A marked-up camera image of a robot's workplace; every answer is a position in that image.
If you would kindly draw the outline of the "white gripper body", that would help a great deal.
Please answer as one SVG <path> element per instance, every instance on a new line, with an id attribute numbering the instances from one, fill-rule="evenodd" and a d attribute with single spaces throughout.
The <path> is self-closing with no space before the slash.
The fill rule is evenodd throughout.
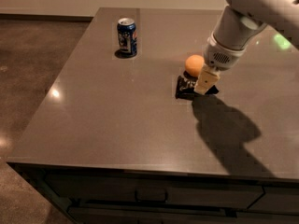
<path id="1" fill-rule="evenodd" d="M 245 50 L 246 41 L 243 38 L 226 36 L 221 39 L 213 32 L 204 49 L 205 64 L 221 71 L 228 70 L 235 66 Z"/>

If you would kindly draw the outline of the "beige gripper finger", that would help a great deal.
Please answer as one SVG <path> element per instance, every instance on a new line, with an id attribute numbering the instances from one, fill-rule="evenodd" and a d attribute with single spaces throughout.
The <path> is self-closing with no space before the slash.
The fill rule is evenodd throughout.
<path id="1" fill-rule="evenodd" d="M 194 91 L 201 95 L 206 94 L 220 80 L 220 73 L 218 68 L 204 65 L 195 83 Z"/>

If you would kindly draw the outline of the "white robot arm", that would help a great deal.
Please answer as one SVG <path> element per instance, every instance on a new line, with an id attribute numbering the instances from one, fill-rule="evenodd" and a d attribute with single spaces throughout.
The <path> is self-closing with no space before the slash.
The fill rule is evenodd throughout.
<path id="1" fill-rule="evenodd" d="M 206 94 L 245 53 L 250 40 L 271 26 L 299 48 L 299 0 L 225 0 L 204 50 L 204 66 L 194 91 Z"/>

